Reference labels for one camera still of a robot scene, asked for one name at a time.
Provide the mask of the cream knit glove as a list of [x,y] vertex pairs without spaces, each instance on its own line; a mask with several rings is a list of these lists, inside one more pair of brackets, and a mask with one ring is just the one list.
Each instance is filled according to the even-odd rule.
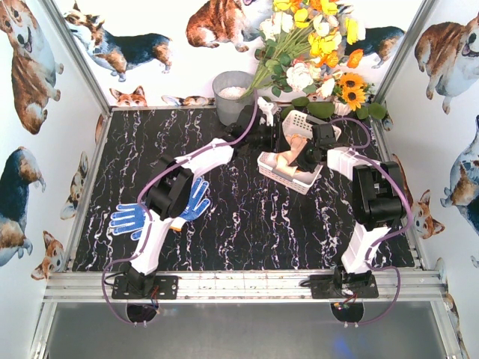
[[275,167],[279,173],[294,177],[301,172],[309,172],[307,165],[300,163],[300,154],[305,149],[308,138],[299,135],[285,135],[281,141],[281,152],[275,154]]

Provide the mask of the white plastic storage basket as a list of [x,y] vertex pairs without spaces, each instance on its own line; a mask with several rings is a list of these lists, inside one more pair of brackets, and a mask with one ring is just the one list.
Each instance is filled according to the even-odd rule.
[[280,127],[290,149],[280,153],[262,152],[257,158],[260,174],[300,194],[307,194],[323,166],[316,164],[312,171],[301,170],[296,160],[308,140],[313,138],[313,125],[324,123],[306,113],[291,110]]

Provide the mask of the blue dotted glove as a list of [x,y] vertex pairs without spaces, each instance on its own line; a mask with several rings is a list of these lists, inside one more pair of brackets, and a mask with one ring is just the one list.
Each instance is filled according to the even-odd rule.
[[137,203],[120,203],[110,215],[109,229],[113,236],[129,234],[132,241],[141,238],[145,223],[144,210]]
[[203,177],[199,177],[195,180],[186,208],[179,217],[176,217],[173,220],[171,224],[172,230],[181,231],[186,222],[194,221],[208,209],[210,206],[210,199],[205,197],[208,188],[209,182]]

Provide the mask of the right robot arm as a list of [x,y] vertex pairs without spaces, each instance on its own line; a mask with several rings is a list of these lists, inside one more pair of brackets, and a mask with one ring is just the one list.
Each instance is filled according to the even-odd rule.
[[394,223],[411,214],[401,190],[399,165],[378,162],[341,146],[328,123],[312,126],[311,132],[312,138],[294,164],[304,172],[326,165],[352,182],[350,205],[355,227],[341,262],[348,274],[370,271],[379,244],[393,236]]

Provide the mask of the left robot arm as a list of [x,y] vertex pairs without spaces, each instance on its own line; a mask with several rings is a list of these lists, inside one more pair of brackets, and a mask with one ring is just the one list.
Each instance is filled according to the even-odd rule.
[[159,264],[165,237],[177,218],[190,221],[191,212],[202,213],[204,199],[198,195],[198,178],[234,159],[240,148],[256,147],[278,152],[281,124],[275,119],[278,106],[259,98],[247,105],[235,123],[203,147],[183,156],[160,158],[159,173],[141,191],[126,228],[138,244],[129,259],[134,274],[147,277]]

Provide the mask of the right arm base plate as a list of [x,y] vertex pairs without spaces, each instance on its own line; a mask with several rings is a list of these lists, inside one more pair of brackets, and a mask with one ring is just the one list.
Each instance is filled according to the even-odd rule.
[[342,271],[336,271],[334,274],[313,274],[299,286],[310,289],[313,299],[379,297],[376,279],[371,271],[362,274]]

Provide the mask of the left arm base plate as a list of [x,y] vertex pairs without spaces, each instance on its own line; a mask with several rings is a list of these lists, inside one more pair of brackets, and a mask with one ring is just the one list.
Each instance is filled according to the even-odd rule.
[[133,278],[126,275],[117,277],[112,290],[113,299],[158,299],[177,298],[178,276],[156,275]]

